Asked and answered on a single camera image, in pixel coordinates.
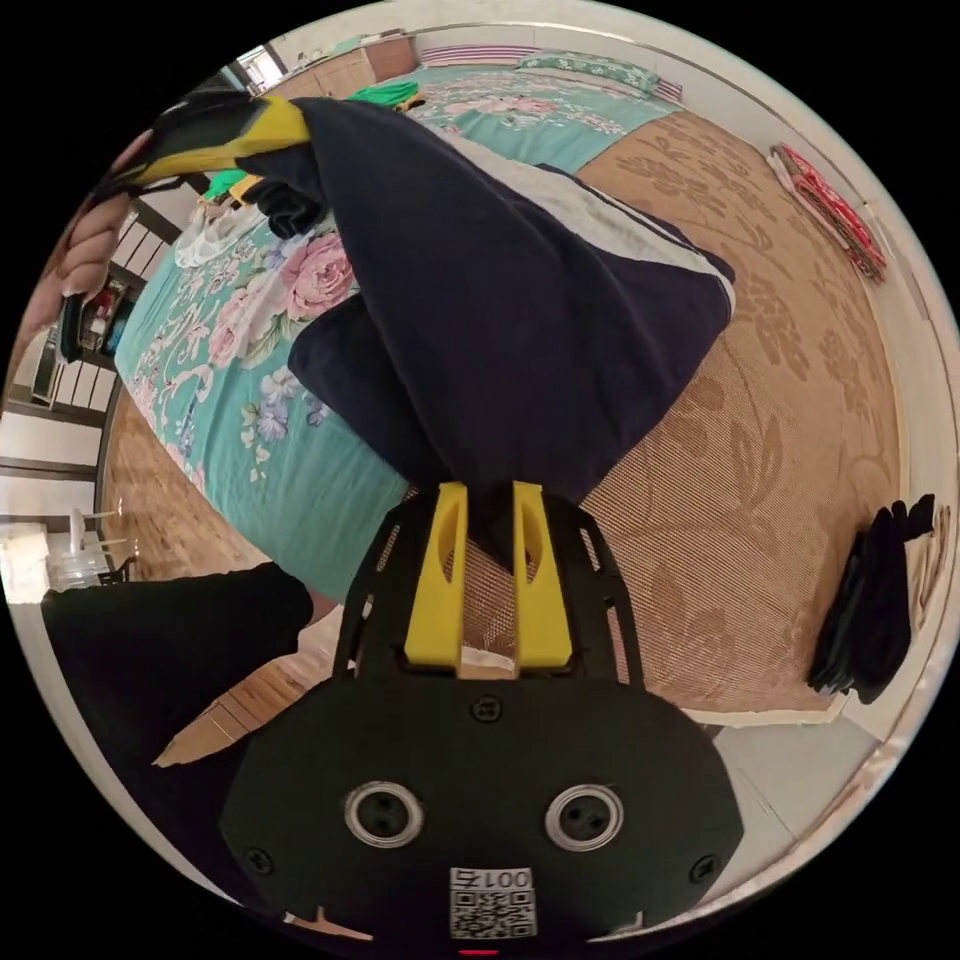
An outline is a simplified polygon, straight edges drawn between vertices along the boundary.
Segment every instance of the woven mat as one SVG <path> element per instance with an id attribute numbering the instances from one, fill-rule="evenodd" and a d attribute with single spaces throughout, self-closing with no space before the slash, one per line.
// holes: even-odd
<path id="1" fill-rule="evenodd" d="M 584 503 L 633 596 L 647 687 L 710 714 L 826 715 L 804 682 L 817 632 L 856 528 L 900 489 L 895 394 L 861 281 L 759 152 L 690 113 L 580 176 L 737 272 L 730 328 Z M 467 646 L 509 657 L 511 603 L 506 575 L 471 549 Z"/>

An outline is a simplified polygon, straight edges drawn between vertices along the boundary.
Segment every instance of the teal floral blanket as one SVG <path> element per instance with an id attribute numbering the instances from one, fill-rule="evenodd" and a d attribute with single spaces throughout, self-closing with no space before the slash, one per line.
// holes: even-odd
<path id="1" fill-rule="evenodd" d="M 420 122 L 568 172 L 677 109 L 499 68 L 410 79 L 427 98 L 411 114 Z M 286 242 L 260 222 L 202 266 L 180 269 L 171 251 L 116 353 L 138 409 L 207 500 L 338 602 L 407 484 L 303 389 L 287 360 L 300 330 L 356 290 L 332 218 Z"/>

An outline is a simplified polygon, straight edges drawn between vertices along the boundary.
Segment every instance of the yellow grip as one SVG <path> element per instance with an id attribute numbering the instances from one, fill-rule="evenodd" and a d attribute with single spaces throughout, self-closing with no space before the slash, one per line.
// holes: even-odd
<path id="1" fill-rule="evenodd" d="M 527 557 L 535 573 L 528 579 Z M 516 671 L 566 667 L 570 624 L 547 524 L 542 489 L 513 485 L 513 575 L 516 584 Z"/>
<path id="2" fill-rule="evenodd" d="M 467 488 L 462 483 L 444 483 L 404 644 L 407 661 L 414 666 L 460 669 L 466 555 Z M 448 561 L 449 580 L 445 572 Z"/>

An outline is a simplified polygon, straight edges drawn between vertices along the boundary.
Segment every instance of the striped pillow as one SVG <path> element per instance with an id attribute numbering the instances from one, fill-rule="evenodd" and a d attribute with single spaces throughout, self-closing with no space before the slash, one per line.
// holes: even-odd
<path id="1" fill-rule="evenodd" d="M 536 53 L 537 49 L 510 44 L 457 44 L 419 50 L 418 56 L 425 67 L 455 67 L 470 63 L 512 67 L 524 57 Z"/>

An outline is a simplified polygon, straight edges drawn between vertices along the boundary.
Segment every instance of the green cloth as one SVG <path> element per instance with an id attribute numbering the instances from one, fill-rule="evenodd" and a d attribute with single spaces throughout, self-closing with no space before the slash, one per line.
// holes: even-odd
<path id="1" fill-rule="evenodd" d="M 367 103 L 376 103 L 381 107 L 395 107 L 405 103 L 420 91 L 420 84 L 412 80 L 402 83 L 388 83 L 380 87 L 364 87 L 356 93 L 351 93 L 348 100 L 365 100 Z"/>
<path id="2" fill-rule="evenodd" d="M 246 174 L 242 170 L 221 170 L 210 179 L 210 189 L 203 195 L 204 200 L 212 200 L 226 193 L 235 183 L 239 183 Z"/>

